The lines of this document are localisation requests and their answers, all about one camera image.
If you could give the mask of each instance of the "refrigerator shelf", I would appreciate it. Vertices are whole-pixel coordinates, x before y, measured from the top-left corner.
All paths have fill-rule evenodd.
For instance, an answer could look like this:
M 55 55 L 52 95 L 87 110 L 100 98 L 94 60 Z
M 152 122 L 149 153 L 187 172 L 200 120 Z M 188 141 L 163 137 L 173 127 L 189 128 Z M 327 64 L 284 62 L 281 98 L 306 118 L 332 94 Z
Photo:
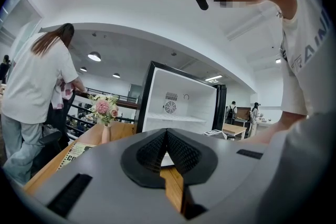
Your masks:
M 156 120 L 166 120 L 166 121 L 206 122 L 205 120 L 201 120 L 191 116 L 175 116 L 159 113 L 148 113 L 147 118 Z

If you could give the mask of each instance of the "black slot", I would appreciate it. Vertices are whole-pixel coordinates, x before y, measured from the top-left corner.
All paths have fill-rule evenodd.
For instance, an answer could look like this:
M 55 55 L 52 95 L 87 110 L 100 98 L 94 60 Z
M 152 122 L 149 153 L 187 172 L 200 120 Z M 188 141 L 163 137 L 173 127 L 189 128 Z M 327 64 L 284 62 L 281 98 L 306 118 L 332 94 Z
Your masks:
M 77 174 L 56 198 L 51 201 L 48 208 L 61 217 L 66 217 L 91 179 L 92 176 Z
M 248 150 L 238 150 L 237 154 L 244 155 L 246 157 L 254 158 L 254 159 L 261 159 L 263 153 L 248 151 Z

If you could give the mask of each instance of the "pink flower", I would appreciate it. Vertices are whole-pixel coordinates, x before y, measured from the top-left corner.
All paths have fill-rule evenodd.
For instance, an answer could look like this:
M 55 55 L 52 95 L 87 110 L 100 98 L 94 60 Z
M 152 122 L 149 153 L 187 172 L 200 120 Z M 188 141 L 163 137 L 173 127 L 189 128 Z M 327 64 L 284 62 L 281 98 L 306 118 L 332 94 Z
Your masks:
M 112 111 L 111 111 L 111 115 L 112 115 L 112 117 L 116 117 L 116 116 L 118 116 L 118 110 L 119 110 L 119 108 L 117 107 L 117 105 L 116 104 L 114 104 L 113 106 L 112 106 Z
M 100 114 L 105 114 L 109 111 L 110 105 L 109 102 L 106 100 L 99 100 L 96 103 L 96 110 Z

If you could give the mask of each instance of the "vase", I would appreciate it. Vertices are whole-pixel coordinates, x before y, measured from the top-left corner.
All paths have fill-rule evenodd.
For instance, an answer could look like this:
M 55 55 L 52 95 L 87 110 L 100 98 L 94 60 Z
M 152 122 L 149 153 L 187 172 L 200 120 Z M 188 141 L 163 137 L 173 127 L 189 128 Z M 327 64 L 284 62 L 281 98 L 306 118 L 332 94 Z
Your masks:
M 105 144 L 111 141 L 111 131 L 109 126 L 104 125 L 103 134 L 101 135 L 101 143 Z

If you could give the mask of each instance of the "person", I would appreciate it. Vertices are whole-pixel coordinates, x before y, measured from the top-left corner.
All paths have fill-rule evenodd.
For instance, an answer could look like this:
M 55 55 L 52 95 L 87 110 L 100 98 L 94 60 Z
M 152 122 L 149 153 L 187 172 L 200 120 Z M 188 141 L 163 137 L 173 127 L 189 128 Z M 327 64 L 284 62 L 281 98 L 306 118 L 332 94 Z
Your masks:
M 237 115 L 237 107 L 236 107 L 236 102 L 232 101 L 231 105 L 229 105 L 226 109 L 226 116 L 225 116 L 225 123 L 227 124 L 235 124 L 235 118 Z
M 214 1 L 225 7 L 271 1 L 281 9 L 282 115 L 277 123 L 243 142 L 267 144 L 277 132 L 288 130 L 307 115 L 336 111 L 335 30 L 322 0 Z
M 4 60 L 0 65 L 0 80 L 3 84 L 6 84 L 6 75 L 9 70 L 9 56 L 5 55 Z
M 249 137 L 252 137 L 252 136 L 256 135 L 257 121 L 258 121 L 258 117 L 259 117 L 258 107 L 259 107 L 259 103 L 254 103 L 254 107 L 250 111 L 251 130 L 250 130 L 250 136 Z
M 3 169 L 20 185 L 30 180 L 33 159 L 41 151 L 41 124 L 46 121 L 51 95 L 58 78 L 85 91 L 72 63 L 68 47 L 72 24 L 26 41 L 15 56 L 14 68 L 2 101 L 2 131 L 7 161 Z

